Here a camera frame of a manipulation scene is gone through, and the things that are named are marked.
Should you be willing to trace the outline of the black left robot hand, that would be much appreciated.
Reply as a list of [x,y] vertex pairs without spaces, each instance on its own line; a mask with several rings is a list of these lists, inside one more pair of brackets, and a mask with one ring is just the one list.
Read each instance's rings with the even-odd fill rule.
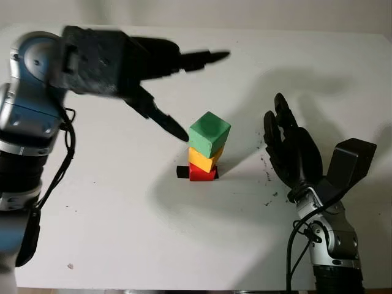
[[174,118],[158,108],[154,97],[141,83],[145,80],[168,77],[180,71],[202,70],[208,64],[229,57],[230,51],[203,50],[182,53],[176,43],[167,39],[135,37],[134,41],[140,48],[138,53],[132,53],[126,58],[122,99],[142,117],[152,119],[181,141],[189,141],[186,130]]

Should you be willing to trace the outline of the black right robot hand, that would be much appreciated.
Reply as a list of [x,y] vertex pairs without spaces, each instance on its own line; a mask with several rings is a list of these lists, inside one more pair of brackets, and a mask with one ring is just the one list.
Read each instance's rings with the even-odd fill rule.
[[275,111],[264,115],[264,141],[277,176],[290,188],[323,177],[322,158],[309,132],[300,127],[285,97],[274,98]]

